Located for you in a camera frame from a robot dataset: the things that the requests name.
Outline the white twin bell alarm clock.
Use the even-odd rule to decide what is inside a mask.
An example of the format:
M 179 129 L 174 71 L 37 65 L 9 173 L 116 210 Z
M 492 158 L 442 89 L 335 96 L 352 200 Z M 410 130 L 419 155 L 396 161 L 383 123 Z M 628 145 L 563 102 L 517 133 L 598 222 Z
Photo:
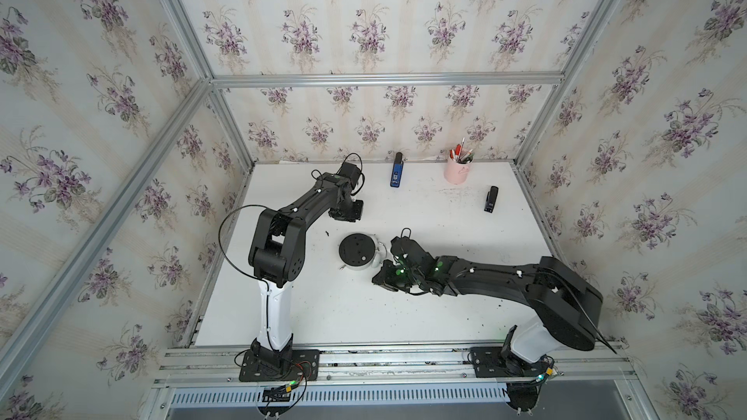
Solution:
M 352 233 L 338 245 L 343 270 L 379 268 L 387 258 L 387 250 L 376 235 Z

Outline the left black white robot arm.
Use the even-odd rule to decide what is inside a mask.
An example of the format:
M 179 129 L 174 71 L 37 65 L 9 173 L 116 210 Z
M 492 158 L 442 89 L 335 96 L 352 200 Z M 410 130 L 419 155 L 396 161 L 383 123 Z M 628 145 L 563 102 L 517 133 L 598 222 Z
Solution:
M 307 232 L 323 215 L 339 222 L 359 221 L 364 202 L 356 196 L 364 185 L 362 169 L 345 161 L 335 172 L 319 173 L 313 186 L 290 204 L 261 207 L 247 254 L 252 271 L 233 268 L 259 283 L 261 331 L 249 352 L 260 365 L 275 371 L 293 365 L 292 283 L 305 264 Z

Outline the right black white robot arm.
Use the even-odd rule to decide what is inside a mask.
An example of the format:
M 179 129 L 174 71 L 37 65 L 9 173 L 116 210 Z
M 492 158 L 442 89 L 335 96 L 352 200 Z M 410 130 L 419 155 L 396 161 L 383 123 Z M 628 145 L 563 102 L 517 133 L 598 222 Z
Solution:
M 560 348 L 588 352 L 609 341 L 599 329 L 603 297 L 573 269 L 554 257 L 537 264 L 481 264 L 455 256 L 414 260 L 404 254 L 386 260 L 372 283 L 390 292 L 436 297 L 482 296 L 520 303 L 534 312 L 506 336 L 501 358 L 506 365 L 540 363 Z

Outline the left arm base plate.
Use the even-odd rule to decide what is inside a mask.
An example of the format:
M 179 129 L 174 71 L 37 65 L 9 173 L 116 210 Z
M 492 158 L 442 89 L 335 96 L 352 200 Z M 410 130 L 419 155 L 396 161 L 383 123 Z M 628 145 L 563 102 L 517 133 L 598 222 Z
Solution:
M 276 355 L 258 355 L 251 349 L 235 358 L 240 382 L 315 381 L 318 377 L 321 352 L 292 349 Z

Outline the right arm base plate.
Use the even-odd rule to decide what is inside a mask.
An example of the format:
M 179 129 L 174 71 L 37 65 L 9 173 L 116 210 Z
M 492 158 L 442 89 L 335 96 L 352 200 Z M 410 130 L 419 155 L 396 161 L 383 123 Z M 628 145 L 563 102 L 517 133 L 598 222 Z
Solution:
M 544 380 L 554 373 L 554 359 L 545 355 L 538 362 L 528 363 L 503 346 L 472 347 L 468 363 L 478 378 L 533 378 Z

